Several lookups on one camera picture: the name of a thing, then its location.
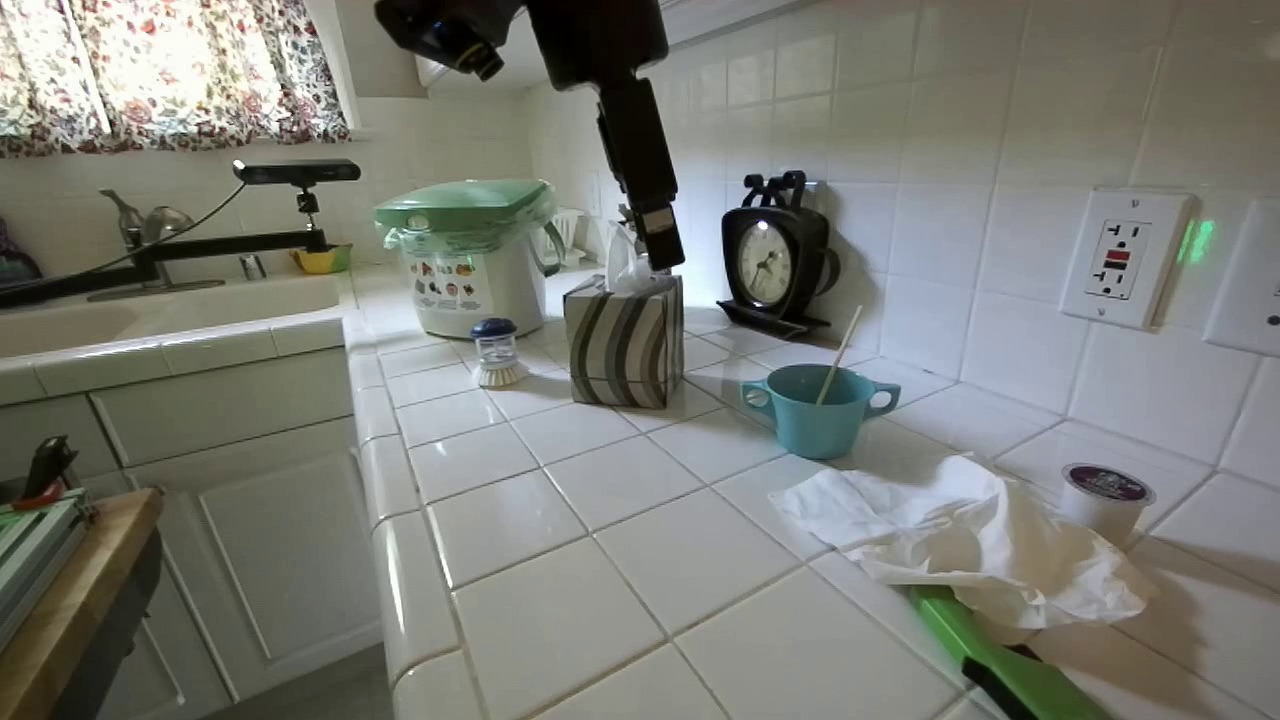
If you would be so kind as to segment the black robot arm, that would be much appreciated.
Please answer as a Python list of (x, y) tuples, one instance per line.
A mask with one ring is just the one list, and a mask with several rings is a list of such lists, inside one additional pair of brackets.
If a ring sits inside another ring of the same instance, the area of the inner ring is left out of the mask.
[(643, 64), (668, 55), (660, 0), (375, 0), (378, 28), (417, 55), (490, 80), (508, 28), (528, 11), (557, 89), (596, 89), (596, 126), (650, 273), (682, 260), (677, 169)]

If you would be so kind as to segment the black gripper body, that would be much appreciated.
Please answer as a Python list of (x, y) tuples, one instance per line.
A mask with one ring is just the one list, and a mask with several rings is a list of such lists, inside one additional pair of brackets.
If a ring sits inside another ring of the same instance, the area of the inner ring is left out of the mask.
[(668, 273), (682, 260), (677, 227), (677, 169), (668, 156), (660, 106), (650, 85), (639, 77), (598, 89), (596, 126), (606, 169), (627, 195), (635, 236), (650, 273)]

